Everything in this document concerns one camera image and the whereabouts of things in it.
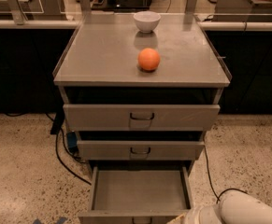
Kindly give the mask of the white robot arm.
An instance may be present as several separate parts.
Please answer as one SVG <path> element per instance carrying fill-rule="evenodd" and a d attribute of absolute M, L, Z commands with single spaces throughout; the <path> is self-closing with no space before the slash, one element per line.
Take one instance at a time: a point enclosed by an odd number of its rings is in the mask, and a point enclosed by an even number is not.
<path fill-rule="evenodd" d="M 192 208 L 166 224 L 272 224 L 272 207 L 236 190 L 213 205 Z"/>

